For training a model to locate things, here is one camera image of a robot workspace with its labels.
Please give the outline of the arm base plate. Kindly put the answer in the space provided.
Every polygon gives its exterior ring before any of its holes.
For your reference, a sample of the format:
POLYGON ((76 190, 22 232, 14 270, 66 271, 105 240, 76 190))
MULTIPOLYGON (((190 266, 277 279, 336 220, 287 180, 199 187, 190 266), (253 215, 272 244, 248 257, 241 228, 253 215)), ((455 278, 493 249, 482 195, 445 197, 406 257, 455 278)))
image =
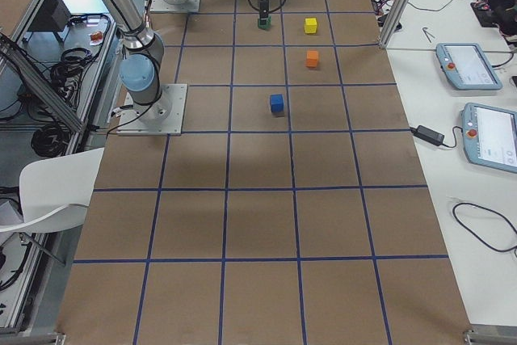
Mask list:
POLYGON ((187 100, 187 84, 162 84, 160 99, 150 107, 135 105, 127 92, 116 134, 121 136, 180 136, 187 100))
POLYGON ((152 0, 151 13, 188 14, 198 13, 200 0, 152 0))

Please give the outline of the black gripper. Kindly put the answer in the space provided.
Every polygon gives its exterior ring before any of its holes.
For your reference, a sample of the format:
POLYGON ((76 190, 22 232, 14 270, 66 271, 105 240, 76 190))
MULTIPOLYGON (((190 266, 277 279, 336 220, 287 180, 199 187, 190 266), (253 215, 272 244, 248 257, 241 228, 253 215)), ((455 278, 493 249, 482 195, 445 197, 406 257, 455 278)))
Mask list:
POLYGON ((260 16, 269 15, 269 0, 258 0, 258 12, 260 16))

